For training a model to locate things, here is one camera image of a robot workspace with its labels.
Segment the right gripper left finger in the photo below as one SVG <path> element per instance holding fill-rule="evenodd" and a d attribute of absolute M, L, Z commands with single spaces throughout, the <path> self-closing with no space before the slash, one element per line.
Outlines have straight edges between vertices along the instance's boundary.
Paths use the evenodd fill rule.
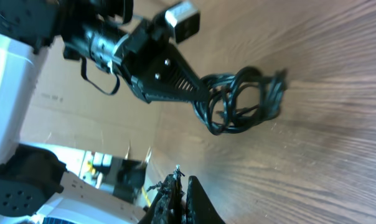
<path fill-rule="evenodd" d="M 151 202 L 146 214 L 138 224 L 181 224 L 183 223 L 181 177 L 185 175 L 176 165 L 172 174 L 169 174 L 163 182 L 159 181 L 147 188 L 146 193 L 157 190 L 154 200 Z"/>

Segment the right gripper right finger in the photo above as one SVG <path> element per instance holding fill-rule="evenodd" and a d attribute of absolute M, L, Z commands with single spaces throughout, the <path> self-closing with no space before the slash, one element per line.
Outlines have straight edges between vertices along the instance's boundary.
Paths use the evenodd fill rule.
<path fill-rule="evenodd" d="M 187 189 L 186 223 L 225 224 L 212 205 L 198 178 L 194 175 L 189 177 Z"/>

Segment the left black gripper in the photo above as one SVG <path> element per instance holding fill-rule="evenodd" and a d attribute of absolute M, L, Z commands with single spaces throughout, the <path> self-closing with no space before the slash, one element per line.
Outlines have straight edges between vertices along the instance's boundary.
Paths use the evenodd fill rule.
<path fill-rule="evenodd" d="M 152 101 L 207 101 L 210 92 L 175 45 L 165 18 L 143 19 L 116 51 L 118 72 L 133 94 Z"/>

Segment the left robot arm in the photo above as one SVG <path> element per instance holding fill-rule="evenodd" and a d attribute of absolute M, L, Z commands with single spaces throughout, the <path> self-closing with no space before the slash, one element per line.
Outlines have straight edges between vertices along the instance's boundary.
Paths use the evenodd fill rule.
<path fill-rule="evenodd" d="M 120 16 L 121 22 L 115 21 Z M 61 37 L 63 56 L 91 60 L 139 99 L 205 101 L 209 92 L 176 44 L 199 31 L 200 12 L 180 1 L 141 19 L 132 33 L 132 1 L 0 1 L 0 223 L 34 215 L 72 223 L 141 223 L 146 213 L 86 184 L 46 149 L 19 134 L 48 48 Z"/>

